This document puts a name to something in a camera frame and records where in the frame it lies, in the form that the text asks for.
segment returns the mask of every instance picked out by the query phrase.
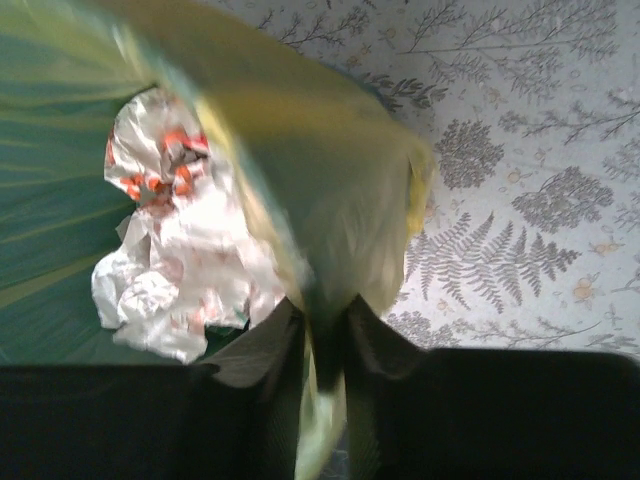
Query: yellow plastic bag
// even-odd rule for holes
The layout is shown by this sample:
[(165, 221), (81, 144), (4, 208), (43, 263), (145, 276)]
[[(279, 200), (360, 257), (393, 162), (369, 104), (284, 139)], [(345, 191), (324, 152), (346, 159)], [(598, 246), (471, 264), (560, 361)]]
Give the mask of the yellow plastic bag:
[[(151, 85), (225, 149), (250, 231), (313, 335), (356, 293), (379, 312), (392, 304), (435, 164), (349, 79), (178, 0), (1, 0), (0, 58), (0, 362), (159, 361), (113, 345), (89, 294), (133, 209), (103, 181), (105, 140)], [(303, 422), (324, 432), (314, 454), (341, 428), (333, 398), (333, 424)]]

